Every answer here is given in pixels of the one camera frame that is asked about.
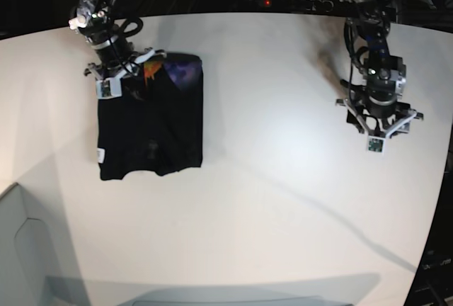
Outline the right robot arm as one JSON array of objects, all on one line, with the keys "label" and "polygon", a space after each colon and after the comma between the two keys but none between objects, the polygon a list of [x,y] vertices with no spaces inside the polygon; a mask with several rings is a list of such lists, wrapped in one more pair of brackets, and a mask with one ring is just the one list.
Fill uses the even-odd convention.
[{"label": "right robot arm", "polygon": [[117,0],[79,0],[69,19],[69,27],[84,36],[100,63],[90,63],[84,75],[95,79],[136,79],[145,52],[137,52],[127,39],[143,29],[143,20],[137,16],[126,18],[122,25],[115,23]]}]

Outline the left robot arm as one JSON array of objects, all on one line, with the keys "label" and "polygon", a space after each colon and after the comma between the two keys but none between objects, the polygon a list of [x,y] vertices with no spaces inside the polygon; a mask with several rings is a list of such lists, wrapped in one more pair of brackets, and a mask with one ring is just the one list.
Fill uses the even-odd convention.
[{"label": "left robot arm", "polygon": [[390,139],[410,130],[423,114],[401,102],[406,86],[406,65],[390,53],[387,37],[391,19],[383,0],[340,0],[351,4],[355,16],[345,21],[343,37],[351,66],[362,76],[360,84],[342,80],[347,96],[340,104],[347,122],[372,139]]}]

